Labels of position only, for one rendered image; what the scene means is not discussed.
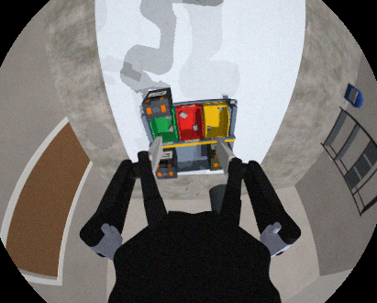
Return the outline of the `yellow open bin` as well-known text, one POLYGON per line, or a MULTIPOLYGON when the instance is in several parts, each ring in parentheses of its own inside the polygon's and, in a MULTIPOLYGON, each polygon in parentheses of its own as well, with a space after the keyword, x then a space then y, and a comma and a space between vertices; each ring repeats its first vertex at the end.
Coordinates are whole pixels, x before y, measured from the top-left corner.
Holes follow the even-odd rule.
POLYGON ((226 102, 203 103, 204 114, 204 136, 207 138, 227 137, 229 127, 229 114, 226 102), (223 107, 220 111, 218 108, 223 107), (207 123, 206 123, 207 122, 207 123), (206 127, 211 130, 207 131, 206 127))

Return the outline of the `red open bin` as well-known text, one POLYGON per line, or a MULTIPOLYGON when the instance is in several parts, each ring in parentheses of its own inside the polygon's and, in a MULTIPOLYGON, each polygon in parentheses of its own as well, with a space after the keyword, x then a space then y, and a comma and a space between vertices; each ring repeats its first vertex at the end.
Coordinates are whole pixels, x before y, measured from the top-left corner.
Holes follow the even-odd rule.
POLYGON ((203 117, 202 117, 202 109, 201 109, 200 103, 176 106, 176 112, 177 112, 177 121, 178 121, 178 128, 179 128, 181 140, 193 140, 193 139, 204 138, 203 117), (179 107, 182 107, 182 108, 179 108, 179 107), (180 117, 180 113, 182 111, 187 114, 186 118, 180 117), (179 118, 180 118, 180 126, 179 126, 179 120, 178 120, 178 112, 179 112, 179 118), (198 131, 194 131, 193 124, 197 124, 198 131))

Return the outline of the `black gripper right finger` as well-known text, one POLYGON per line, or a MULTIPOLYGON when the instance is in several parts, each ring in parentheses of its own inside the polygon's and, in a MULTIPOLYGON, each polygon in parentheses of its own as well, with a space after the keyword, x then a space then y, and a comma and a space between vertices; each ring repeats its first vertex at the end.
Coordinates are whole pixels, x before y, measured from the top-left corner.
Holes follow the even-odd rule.
POLYGON ((236 250, 242 179, 249 194, 261 242, 269 249, 271 257, 282 254, 301 236, 301 230, 284 210, 259 163, 251 160, 242 164, 242 160, 236 157, 222 137, 216 139, 216 156, 228 179, 209 246, 210 256, 223 261, 236 250))

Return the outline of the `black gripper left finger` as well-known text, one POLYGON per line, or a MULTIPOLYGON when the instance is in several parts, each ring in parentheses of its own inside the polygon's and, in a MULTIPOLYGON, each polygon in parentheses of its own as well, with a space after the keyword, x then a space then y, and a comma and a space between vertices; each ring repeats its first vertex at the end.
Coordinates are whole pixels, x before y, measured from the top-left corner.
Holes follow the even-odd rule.
POLYGON ((138 152, 138 162, 127 159, 118 166, 96 212, 80 230, 80 238, 99 256, 113 261, 116 250, 122 245, 121 233, 139 175, 155 253, 165 262, 180 256, 180 242, 154 177, 162 154, 162 137, 157 137, 148 151, 138 152))

